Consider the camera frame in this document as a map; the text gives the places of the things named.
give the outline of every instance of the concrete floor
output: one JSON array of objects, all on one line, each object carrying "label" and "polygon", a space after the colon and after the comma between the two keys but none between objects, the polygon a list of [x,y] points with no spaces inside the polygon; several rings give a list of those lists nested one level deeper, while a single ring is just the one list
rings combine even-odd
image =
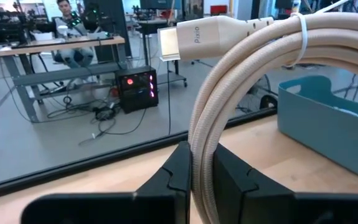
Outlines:
[{"label": "concrete floor", "polygon": [[[131,38],[134,67],[144,64],[140,40],[138,37]],[[157,56],[156,41],[156,37],[150,39],[151,55],[155,56]],[[49,70],[65,68],[64,65],[54,65],[50,56],[46,55],[44,58]],[[218,58],[202,61],[215,65]],[[166,64],[161,63],[158,58],[152,59],[151,62],[152,66],[158,70],[158,74],[166,72]],[[34,60],[34,64],[38,72],[43,71],[38,60]],[[210,69],[200,63],[191,65],[190,62],[180,62],[180,73],[187,78],[189,86],[184,88],[182,82],[171,84],[172,134],[188,129],[197,92]],[[3,70],[7,76],[7,82],[12,86],[6,68]],[[352,78],[351,73],[331,67],[318,67],[311,70],[297,68],[294,71],[277,69],[270,72],[268,76],[272,90],[277,92],[280,82],[312,74],[329,77],[332,81],[332,90],[349,86]],[[352,98],[353,94],[354,90],[351,90],[348,99]],[[26,115],[16,91],[12,95],[20,111]],[[102,98],[105,95],[106,90],[100,90],[94,93],[78,93],[72,97],[74,103],[84,103],[94,97]],[[90,138],[92,133],[98,133],[97,124],[90,123],[93,114],[53,123],[29,123],[17,111],[0,67],[0,182],[166,136],[169,131],[167,100],[167,85],[161,85],[159,86],[158,107],[147,109],[136,131],[121,136],[104,136],[89,144],[79,146],[80,141]],[[47,113],[61,109],[62,107],[57,102],[62,103],[61,97],[45,100],[43,106],[35,104],[38,116],[44,119]],[[143,111],[130,114],[120,113],[116,117],[115,126],[110,131],[122,133],[132,130],[140,122],[142,114]]]}]

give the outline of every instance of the person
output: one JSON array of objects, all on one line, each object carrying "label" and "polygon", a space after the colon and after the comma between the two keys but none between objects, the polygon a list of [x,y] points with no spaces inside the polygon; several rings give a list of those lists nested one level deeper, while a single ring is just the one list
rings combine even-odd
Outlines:
[{"label": "person", "polygon": [[[62,13],[62,17],[56,17],[50,24],[37,25],[37,30],[41,32],[54,32],[57,37],[64,37],[63,34],[58,32],[59,26],[68,26],[70,20],[72,20],[72,7],[69,0],[57,0],[57,5]],[[97,24],[93,22],[79,22],[76,25],[68,26],[68,36],[80,37],[87,35],[87,30],[97,29]],[[83,56],[81,61],[75,61],[75,54],[79,53]],[[90,47],[82,47],[76,49],[61,49],[57,51],[57,55],[60,55],[62,60],[70,68],[87,67],[93,60],[93,50]]]}]

